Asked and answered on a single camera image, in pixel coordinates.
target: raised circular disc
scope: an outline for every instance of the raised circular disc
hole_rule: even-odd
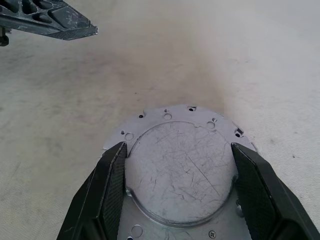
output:
[[[218,131],[174,121],[153,127],[126,160],[126,183],[142,206],[169,223],[213,214],[229,195],[236,169]]]
[[[135,201],[160,223],[189,225],[209,218],[227,200],[237,172],[230,143],[254,149],[246,137],[235,136],[237,129],[208,109],[177,105],[130,119],[104,147],[120,142],[121,131],[132,133],[125,176]]]

